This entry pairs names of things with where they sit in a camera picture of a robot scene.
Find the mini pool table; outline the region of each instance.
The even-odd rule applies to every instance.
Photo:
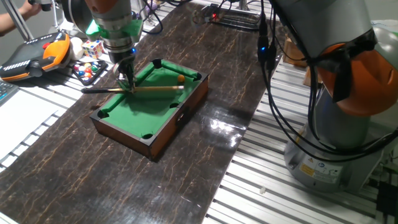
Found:
[[[183,75],[184,83],[177,77]],[[136,75],[136,86],[184,85],[183,90],[116,94],[90,118],[99,133],[154,159],[208,91],[208,75],[156,59]]]

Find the rubik's cube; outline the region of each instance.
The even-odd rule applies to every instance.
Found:
[[[93,59],[97,59],[99,56],[102,55],[102,53],[104,53],[102,41],[100,40],[97,40],[95,42],[90,42],[89,40],[87,40],[87,42],[83,44],[83,50],[85,51],[85,55],[87,57],[91,57]]]

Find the dark marble table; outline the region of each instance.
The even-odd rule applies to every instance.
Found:
[[[136,70],[165,58],[209,73],[209,93],[157,162],[97,133],[109,95],[81,97],[0,175],[0,212],[18,223],[200,223],[264,92],[257,34],[194,27],[189,4],[137,46]],[[116,86],[107,76],[96,87]]]

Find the yellow ball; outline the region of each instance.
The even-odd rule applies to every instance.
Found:
[[[178,80],[179,83],[183,83],[183,82],[185,82],[185,76],[179,75],[179,76],[177,77],[177,80]]]

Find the cue stick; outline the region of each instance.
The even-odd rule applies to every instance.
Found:
[[[126,91],[122,88],[84,88],[81,90],[82,93],[135,93],[140,91],[172,91],[172,90],[183,90],[184,86],[144,86],[135,87],[134,92]]]

